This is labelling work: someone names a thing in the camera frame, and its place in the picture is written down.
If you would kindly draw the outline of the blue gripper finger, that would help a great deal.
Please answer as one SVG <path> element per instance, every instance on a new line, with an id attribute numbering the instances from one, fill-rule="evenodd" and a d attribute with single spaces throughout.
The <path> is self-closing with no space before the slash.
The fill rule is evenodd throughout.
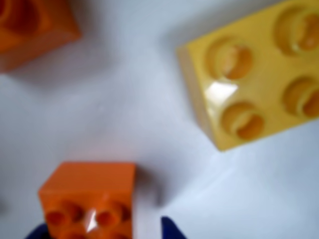
<path id="1" fill-rule="evenodd" d="M 185 235 L 171 218 L 163 216 L 160 222 L 162 239 L 186 239 Z"/>
<path id="2" fill-rule="evenodd" d="M 40 224 L 34 228 L 25 239 L 51 239 L 47 224 Z"/>

